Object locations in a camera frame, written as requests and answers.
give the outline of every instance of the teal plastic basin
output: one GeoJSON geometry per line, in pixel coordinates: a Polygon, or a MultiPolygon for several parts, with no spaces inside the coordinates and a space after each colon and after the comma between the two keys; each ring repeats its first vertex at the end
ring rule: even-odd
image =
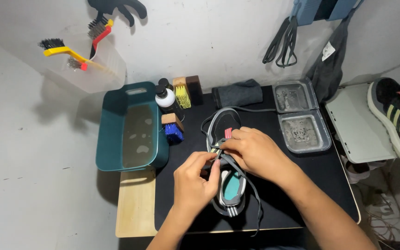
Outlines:
{"type": "Polygon", "coordinates": [[[169,145],[155,102],[155,85],[139,82],[104,95],[96,164],[102,171],[134,171],[166,165],[169,145]]]}

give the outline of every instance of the teal insole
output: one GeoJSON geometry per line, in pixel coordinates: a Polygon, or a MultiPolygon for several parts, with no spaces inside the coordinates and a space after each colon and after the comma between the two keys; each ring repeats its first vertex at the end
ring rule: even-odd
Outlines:
{"type": "Polygon", "coordinates": [[[232,170],[231,174],[223,182],[223,196],[227,200],[231,200],[237,195],[239,191],[239,174],[237,171],[232,170]]]}

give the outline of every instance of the forearm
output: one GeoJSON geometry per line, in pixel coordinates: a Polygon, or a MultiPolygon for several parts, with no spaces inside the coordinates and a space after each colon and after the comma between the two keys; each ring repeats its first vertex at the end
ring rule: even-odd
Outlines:
{"type": "Polygon", "coordinates": [[[183,218],[181,213],[171,208],[147,250],[175,250],[191,223],[192,219],[183,218]]]}
{"type": "Polygon", "coordinates": [[[373,250],[375,246],[345,211],[299,168],[295,180],[280,184],[301,213],[322,250],[373,250]]]}

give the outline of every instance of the black table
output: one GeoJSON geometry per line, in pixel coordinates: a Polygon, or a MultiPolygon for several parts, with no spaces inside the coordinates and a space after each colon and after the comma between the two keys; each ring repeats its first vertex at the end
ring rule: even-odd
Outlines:
{"type": "MultiPolygon", "coordinates": [[[[262,87],[263,103],[245,106],[249,109],[275,109],[274,96],[270,86],[262,87]]],[[[179,145],[169,149],[169,162],[157,170],[155,192],[155,229],[159,230],[169,213],[174,201],[173,172],[194,151],[207,151],[206,137],[200,132],[204,119],[216,111],[211,94],[203,95],[204,104],[185,109],[184,138],[179,145]]],[[[298,155],[290,152],[285,145],[277,113],[238,111],[242,125],[257,128],[269,135],[280,149],[323,190],[339,204],[351,218],[359,222],[359,212],[353,193],[347,181],[344,169],[336,148],[331,145],[323,153],[306,153],[298,155]]],[[[262,202],[263,218],[261,229],[283,229],[305,226],[298,210],[288,196],[276,185],[248,174],[256,186],[262,202]]],[[[258,203],[252,189],[246,189],[246,204],[243,212],[229,218],[219,214],[212,205],[198,215],[188,232],[211,232],[230,230],[255,230],[257,223],[258,203]]]]}

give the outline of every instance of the black glove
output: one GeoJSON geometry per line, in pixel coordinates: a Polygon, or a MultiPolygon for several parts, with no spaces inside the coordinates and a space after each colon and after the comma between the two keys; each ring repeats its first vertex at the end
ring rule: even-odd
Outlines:
{"type": "Polygon", "coordinates": [[[147,16],[146,7],[138,0],[87,0],[89,5],[95,8],[98,13],[112,15],[115,8],[129,20],[129,26],[134,26],[135,20],[129,10],[126,9],[125,5],[134,8],[140,19],[144,19],[147,16]]]}

